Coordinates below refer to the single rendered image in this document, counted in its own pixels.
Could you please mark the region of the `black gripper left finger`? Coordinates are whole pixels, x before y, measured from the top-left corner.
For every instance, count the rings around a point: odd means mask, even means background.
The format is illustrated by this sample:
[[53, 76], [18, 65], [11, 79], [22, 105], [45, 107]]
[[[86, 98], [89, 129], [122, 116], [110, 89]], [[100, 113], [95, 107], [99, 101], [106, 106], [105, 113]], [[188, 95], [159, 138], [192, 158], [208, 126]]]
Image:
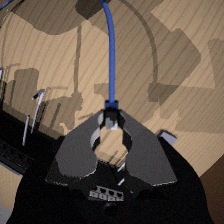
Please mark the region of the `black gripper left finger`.
[[95, 149], [105, 127], [106, 110], [101, 109], [65, 136], [56, 139], [26, 170], [6, 224], [18, 224], [34, 206], [52, 199], [70, 198], [80, 189], [88, 200], [98, 183]]

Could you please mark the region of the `grey network port rack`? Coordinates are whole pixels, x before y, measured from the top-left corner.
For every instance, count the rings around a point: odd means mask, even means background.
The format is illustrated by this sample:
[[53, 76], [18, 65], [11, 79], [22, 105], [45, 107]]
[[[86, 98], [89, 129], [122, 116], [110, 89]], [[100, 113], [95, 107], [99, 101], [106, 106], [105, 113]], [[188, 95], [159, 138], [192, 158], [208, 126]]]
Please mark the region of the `grey network port rack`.
[[[30, 115], [27, 116], [26, 125], [23, 125], [0, 111], [0, 165], [20, 177], [23, 177], [35, 159], [54, 142], [34, 131], [44, 92], [45, 89], [42, 89], [32, 97], [32, 100], [35, 100], [40, 96], [32, 129], [28, 127]], [[173, 145], [177, 140], [176, 136], [163, 129], [158, 136], [163, 137], [170, 145]], [[124, 184], [124, 169], [121, 168], [125, 165], [125, 162], [119, 168], [99, 160], [97, 160], [97, 164], [99, 171], [98, 183], [96, 188], [89, 192], [88, 200], [134, 200], [133, 192], [127, 189]]]

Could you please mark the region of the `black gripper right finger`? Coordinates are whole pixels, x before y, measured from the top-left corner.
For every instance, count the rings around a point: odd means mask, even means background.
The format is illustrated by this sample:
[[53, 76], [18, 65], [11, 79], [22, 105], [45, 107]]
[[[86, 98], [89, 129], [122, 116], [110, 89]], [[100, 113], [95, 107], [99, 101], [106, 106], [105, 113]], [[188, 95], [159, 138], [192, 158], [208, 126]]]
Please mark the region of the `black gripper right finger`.
[[194, 212], [202, 224], [214, 224], [201, 180], [188, 161], [122, 109], [117, 110], [117, 122], [128, 150], [124, 184], [134, 200], [141, 190], [148, 189], [152, 199], [177, 202]]

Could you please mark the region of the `blue network cable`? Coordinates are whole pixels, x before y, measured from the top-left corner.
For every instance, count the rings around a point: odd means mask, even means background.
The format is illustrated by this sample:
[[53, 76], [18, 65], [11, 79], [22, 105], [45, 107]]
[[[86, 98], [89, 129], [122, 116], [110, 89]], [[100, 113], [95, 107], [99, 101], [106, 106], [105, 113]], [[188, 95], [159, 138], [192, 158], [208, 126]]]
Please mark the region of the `blue network cable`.
[[[14, 0], [9, 0], [0, 7], [0, 11]], [[99, 0], [104, 9], [109, 33], [109, 102], [115, 102], [115, 33], [110, 9], [105, 0]]]

